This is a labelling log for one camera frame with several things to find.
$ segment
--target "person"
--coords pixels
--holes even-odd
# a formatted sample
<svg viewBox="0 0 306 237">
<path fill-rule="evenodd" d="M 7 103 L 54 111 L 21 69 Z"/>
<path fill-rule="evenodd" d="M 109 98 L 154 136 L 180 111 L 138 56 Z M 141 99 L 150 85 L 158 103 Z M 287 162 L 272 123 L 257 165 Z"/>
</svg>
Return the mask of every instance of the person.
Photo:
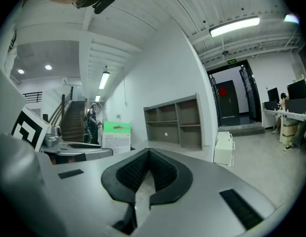
<svg viewBox="0 0 306 237">
<path fill-rule="evenodd" d="M 9 78 L 17 55 L 17 30 L 16 25 L 22 7 L 29 0 L 21 0 L 6 18 L 0 29 L 0 69 Z M 56 3 L 73 4 L 77 8 L 92 6 L 98 0 L 50 0 Z"/>
<path fill-rule="evenodd" d="M 281 110 L 286 110 L 286 102 L 285 102 L 285 100 L 288 99 L 288 96 L 286 95 L 286 93 L 281 93 L 280 98 L 281 98 L 281 100 L 279 102 L 280 109 Z M 279 133 L 280 132 L 280 126 L 281 126 L 281 119 L 279 117 L 278 120 L 277 120 L 276 129 L 273 130 L 272 134 Z"/>
<path fill-rule="evenodd" d="M 301 123 L 299 130 L 296 132 L 295 137 L 283 150 L 287 151 L 292 147 L 298 148 L 302 142 L 302 139 L 304 138 L 305 133 L 306 133 L 306 120 Z"/>
<path fill-rule="evenodd" d="M 91 144 L 97 144 L 98 142 L 98 125 L 101 123 L 97 121 L 96 114 L 99 111 L 100 105 L 98 103 L 93 103 L 88 111 L 87 114 L 87 122 L 88 122 L 88 128 L 91 133 Z"/>
</svg>

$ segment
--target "sticker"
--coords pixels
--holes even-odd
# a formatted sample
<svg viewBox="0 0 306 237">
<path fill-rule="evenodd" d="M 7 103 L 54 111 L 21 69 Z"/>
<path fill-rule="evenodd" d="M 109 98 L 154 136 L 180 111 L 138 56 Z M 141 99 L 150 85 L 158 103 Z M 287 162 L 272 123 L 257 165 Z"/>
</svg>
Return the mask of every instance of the sticker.
<svg viewBox="0 0 306 237">
<path fill-rule="evenodd" d="M 35 151 L 38 152 L 49 126 L 38 115 L 24 107 L 14 124 L 12 135 L 14 138 L 29 142 Z"/>
</svg>

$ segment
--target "desk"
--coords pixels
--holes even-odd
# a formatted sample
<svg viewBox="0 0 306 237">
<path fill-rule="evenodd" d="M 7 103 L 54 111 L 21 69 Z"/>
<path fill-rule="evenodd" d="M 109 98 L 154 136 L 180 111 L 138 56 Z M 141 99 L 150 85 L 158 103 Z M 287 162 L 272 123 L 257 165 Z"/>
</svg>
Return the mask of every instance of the desk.
<svg viewBox="0 0 306 237">
<path fill-rule="evenodd" d="M 281 119 L 281 126 L 280 126 L 280 136 L 279 136 L 279 142 L 282 141 L 282 133 L 283 133 L 283 120 L 284 117 L 288 117 L 291 119 L 295 119 L 295 120 L 299 120 L 299 121 L 305 121 L 306 120 L 306 114 L 298 114 L 298 113 L 291 113 L 291 112 L 286 112 L 284 110 L 279 110 L 279 111 L 271 111 L 271 110 L 263 110 L 263 119 L 264 119 L 264 124 L 265 124 L 265 116 L 266 115 L 276 115 L 279 114 L 280 115 L 280 119 Z"/>
</svg>

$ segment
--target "black slot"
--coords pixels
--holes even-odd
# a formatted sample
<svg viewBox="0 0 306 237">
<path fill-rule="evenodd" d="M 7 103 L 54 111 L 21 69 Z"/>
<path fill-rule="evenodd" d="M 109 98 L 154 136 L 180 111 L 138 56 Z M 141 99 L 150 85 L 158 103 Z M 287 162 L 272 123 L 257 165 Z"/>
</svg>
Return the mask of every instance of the black slot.
<svg viewBox="0 0 306 237">
<path fill-rule="evenodd" d="M 263 221 L 263 218 L 235 190 L 223 191 L 220 195 L 247 230 Z"/>
<path fill-rule="evenodd" d="M 75 169 L 75 170 L 59 173 L 58 176 L 60 177 L 60 179 L 65 179 L 68 177 L 77 176 L 79 174 L 83 174 L 83 171 L 81 169 Z"/>
</svg>

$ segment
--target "computer monitor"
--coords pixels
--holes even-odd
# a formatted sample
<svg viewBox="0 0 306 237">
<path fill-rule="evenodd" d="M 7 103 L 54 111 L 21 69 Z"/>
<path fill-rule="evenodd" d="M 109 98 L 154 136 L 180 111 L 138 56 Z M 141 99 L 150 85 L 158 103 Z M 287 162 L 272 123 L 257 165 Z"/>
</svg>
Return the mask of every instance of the computer monitor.
<svg viewBox="0 0 306 237">
<path fill-rule="evenodd" d="M 278 89 L 275 88 L 275 89 L 271 89 L 269 91 L 267 91 L 268 93 L 268 98 L 270 101 L 274 101 L 276 100 L 277 103 L 279 103 L 279 93 L 278 93 Z"/>
<path fill-rule="evenodd" d="M 306 81 L 300 80 L 287 86 L 289 99 L 306 98 Z"/>
</svg>

